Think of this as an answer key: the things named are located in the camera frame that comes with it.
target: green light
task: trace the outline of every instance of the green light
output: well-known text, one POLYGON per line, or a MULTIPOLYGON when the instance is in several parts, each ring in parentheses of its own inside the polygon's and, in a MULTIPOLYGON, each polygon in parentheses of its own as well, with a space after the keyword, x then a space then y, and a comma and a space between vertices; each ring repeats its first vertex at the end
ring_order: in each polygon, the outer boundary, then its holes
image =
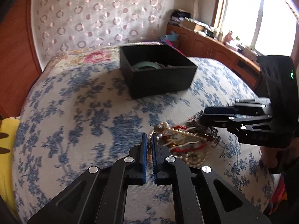
POLYGON ((293 78, 294 78, 294 70, 291 72, 290 78, 293 80, 293 78))

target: bottle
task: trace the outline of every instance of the bottle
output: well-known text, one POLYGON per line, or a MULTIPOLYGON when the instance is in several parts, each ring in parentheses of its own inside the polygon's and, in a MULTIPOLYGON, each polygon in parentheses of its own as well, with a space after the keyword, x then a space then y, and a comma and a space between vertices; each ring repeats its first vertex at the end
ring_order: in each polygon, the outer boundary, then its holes
POLYGON ((222 33, 222 31, 220 31, 217 39, 218 39, 218 41, 221 42, 222 38, 223 38, 223 33, 222 33))
POLYGON ((217 38, 218 37, 218 31, 215 29, 215 31, 214 31, 214 33, 213 33, 213 36, 215 37, 215 38, 217 38))

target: yellow cloth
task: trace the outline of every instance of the yellow cloth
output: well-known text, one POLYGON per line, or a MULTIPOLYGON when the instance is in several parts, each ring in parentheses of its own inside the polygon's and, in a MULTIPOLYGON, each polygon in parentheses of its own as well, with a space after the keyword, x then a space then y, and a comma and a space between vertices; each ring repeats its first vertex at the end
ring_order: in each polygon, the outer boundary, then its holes
POLYGON ((10 150, 10 153, 0 154, 0 195, 13 214, 16 214, 16 204, 13 197, 12 157, 19 123, 18 119, 4 119, 0 127, 0 132, 9 135, 7 138, 0 139, 0 147, 10 150))

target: cardboard box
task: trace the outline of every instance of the cardboard box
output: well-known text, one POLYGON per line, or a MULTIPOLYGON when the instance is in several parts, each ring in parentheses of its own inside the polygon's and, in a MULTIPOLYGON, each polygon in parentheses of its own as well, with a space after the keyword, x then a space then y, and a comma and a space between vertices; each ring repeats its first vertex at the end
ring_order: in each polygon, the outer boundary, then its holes
POLYGON ((205 27, 201 26, 199 24, 196 24, 195 22, 191 22, 188 19, 184 19, 181 26, 185 29, 191 30, 191 31, 204 31, 205 27))

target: blue fabric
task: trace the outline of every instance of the blue fabric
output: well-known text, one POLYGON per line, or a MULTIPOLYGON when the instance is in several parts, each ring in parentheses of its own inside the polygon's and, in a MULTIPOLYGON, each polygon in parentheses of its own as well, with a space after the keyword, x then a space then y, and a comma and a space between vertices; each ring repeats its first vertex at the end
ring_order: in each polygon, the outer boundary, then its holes
MULTIPOLYGON (((198 70, 189 90, 138 100, 129 96, 118 64, 108 61, 40 81, 24 107, 15 144, 13 184, 21 220, 26 223, 88 167, 108 167, 126 156, 155 124, 180 124, 207 106, 256 97, 218 61, 191 60, 198 70)), ((226 129, 219 135, 204 164, 263 211, 278 176, 261 167, 258 146, 238 143, 226 129)), ((171 186, 155 186, 151 161, 147 184, 129 186, 125 223, 175 223, 171 186)))

